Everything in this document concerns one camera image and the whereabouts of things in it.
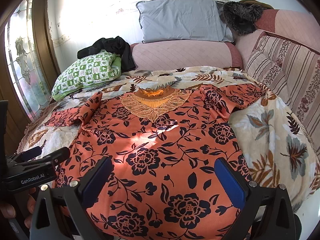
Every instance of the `orange floral dress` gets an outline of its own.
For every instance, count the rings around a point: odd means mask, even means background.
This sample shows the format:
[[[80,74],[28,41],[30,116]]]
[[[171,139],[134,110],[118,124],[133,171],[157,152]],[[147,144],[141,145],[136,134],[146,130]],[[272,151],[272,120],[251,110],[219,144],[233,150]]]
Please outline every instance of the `orange floral dress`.
[[[57,169],[57,187],[81,177],[103,156],[114,171],[87,212],[105,233],[125,239],[220,239],[240,210],[214,173],[224,157],[251,179],[232,111],[265,94],[252,84],[198,90],[126,93],[55,112],[46,125],[81,124],[71,156]]]

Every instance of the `gray pillow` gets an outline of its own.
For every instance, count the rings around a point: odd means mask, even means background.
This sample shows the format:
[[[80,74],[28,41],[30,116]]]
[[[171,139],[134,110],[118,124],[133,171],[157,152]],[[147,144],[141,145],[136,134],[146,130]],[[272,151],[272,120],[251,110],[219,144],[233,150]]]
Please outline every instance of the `gray pillow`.
[[[233,42],[215,0],[151,0],[137,3],[144,43],[170,40]]]

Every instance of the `finger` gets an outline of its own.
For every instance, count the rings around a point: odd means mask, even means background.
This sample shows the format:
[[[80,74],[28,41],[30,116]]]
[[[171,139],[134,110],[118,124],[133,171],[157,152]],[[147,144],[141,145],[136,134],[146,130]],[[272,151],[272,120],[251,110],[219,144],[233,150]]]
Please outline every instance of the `finger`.
[[[27,228],[30,229],[31,227],[31,219],[32,219],[32,215],[29,215],[25,220],[24,220],[24,224],[26,225]]]
[[[35,199],[29,195],[29,199],[28,199],[28,202],[27,202],[27,208],[28,208],[28,211],[33,214],[33,211],[35,210],[35,205],[36,205],[36,201]]]
[[[35,193],[35,192],[36,192],[36,188],[35,187],[29,189],[29,194],[32,194],[32,193]]]
[[[0,202],[0,210],[5,218],[14,218],[16,216],[14,207],[7,203]]]

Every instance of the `window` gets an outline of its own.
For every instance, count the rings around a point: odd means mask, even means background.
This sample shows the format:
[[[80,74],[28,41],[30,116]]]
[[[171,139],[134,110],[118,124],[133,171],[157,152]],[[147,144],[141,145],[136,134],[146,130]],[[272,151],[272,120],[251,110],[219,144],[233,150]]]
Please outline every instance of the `window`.
[[[23,0],[5,28],[9,73],[19,100],[31,121],[48,105],[50,92],[44,81],[32,30],[32,0]]]

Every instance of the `metal screw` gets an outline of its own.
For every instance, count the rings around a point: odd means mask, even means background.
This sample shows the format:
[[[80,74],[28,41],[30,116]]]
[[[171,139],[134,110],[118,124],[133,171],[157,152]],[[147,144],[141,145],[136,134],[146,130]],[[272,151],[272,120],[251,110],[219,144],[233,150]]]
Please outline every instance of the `metal screw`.
[[[257,187],[257,183],[254,180],[249,181],[249,186],[250,187]]]
[[[70,187],[75,187],[75,186],[77,186],[77,185],[78,185],[78,181],[77,181],[77,180],[73,180],[73,181],[71,181],[70,184],[69,184]]]
[[[48,187],[49,187],[49,186],[48,186],[47,184],[43,184],[40,189],[41,189],[42,191],[45,191],[45,190],[48,189]]]
[[[286,189],[286,186],[285,186],[285,184],[279,184],[279,188],[280,189]]]

